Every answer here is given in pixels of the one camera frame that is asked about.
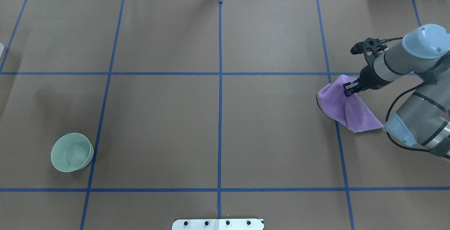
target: grid line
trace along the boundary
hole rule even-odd
[[[358,72],[223,72],[222,76],[358,76]],[[218,72],[0,72],[0,76],[219,76]]]
[[[219,124],[218,124],[218,143],[217,143],[217,218],[222,215],[222,0],[219,0]]]
[[[87,192],[77,188],[0,188],[0,192]],[[177,193],[177,192],[365,192],[365,191],[446,191],[450,186],[407,187],[311,187],[311,188],[91,188],[90,192],[108,193]]]
[[[320,1],[319,0],[315,0],[315,1],[317,3],[317,13],[319,15],[320,33],[322,35],[323,53],[325,55],[325,64],[327,66],[328,83],[331,83],[331,71],[330,71],[330,65],[328,62],[327,45],[325,42],[325,32],[323,31],[322,15],[320,12]],[[345,167],[344,149],[342,148],[341,132],[339,130],[339,123],[337,121],[334,121],[334,123],[336,125],[336,135],[338,138],[337,142],[339,145],[339,155],[341,158],[342,174],[344,176],[345,194],[347,197],[347,208],[348,208],[348,215],[349,215],[349,219],[350,219],[350,227],[352,230],[355,230],[355,223],[353,221],[352,200],[350,199],[350,191],[348,189],[347,168]]]
[[[103,117],[105,114],[106,100],[108,98],[108,90],[109,90],[109,83],[111,81],[111,73],[113,71],[112,67],[114,65],[114,55],[116,52],[117,39],[119,38],[119,30],[120,30],[120,23],[122,20],[122,12],[123,12],[124,3],[125,3],[125,0],[122,0],[121,6],[120,6],[120,11],[119,11],[119,19],[117,19],[116,35],[114,37],[114,45],[112,48],[113,51],[111,53],[111,62],[109,63],[108,79],[106,80],[105,94],[103,96],[102,111],[100,113],[100,120],[98,122],[97,138],[95,139],[94,156],[92,157],[92,163],[91,163],[91,167],[90,167],[89,181],[87,184],[87,191],[86,191],[85,203],[84,203],[84,207],[83,207],[83,214],[82,214],[82,220],[81,220],[81,224],[80,224],[80,230],[84,229],[84,223],[85,223],[85,219],[86,219],[87,206],[89,203],[89,196],[90,196],[90,188],[92,185],[92,177],[94,175],[95,159],[97,158],[98,142],[100,141],[100,133],[102,131],[102,126],[103,126]]]
[[[25,6],[27,5],[27,1],[28,0],[24,0],[24,3],[22,4],[22,8],[20,9],[19,16],[17,17],[16,25],[14,26],[13,33],[11,34],[11,38],[9,39],[9,42],[8,42],[8,46],[5,49],[5,55],[3,56],[3,60],[1,61],[1,64],[0,64],[0,72],[3,70],[3,66],[5,65],[6,58],[8,57],[9,49],[11,48],[11,45],[13,44],[14,36],[16,35],[16,30],[17,30],[17,27],[19,26],[19,22],[20,22],[20,19],[22,18],[22,14],[24,13]]]
[[[420,27],[420,26],[422,26],[422,24],[420,22],[419,13],[417,11],[416,1],[415,0],[411,0],[411,1],[413,3],[414,13],[416,14],[417,24],[419,24],[419,27]]]

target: purple towel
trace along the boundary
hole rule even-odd
[[[341,123],[352,132],[361,132],[382,128],[383,124],[367,108],[356,94],[345,97],[344,83],[356,78],[341,75],[317,93],[317,102],[322,111],[331,119]]]

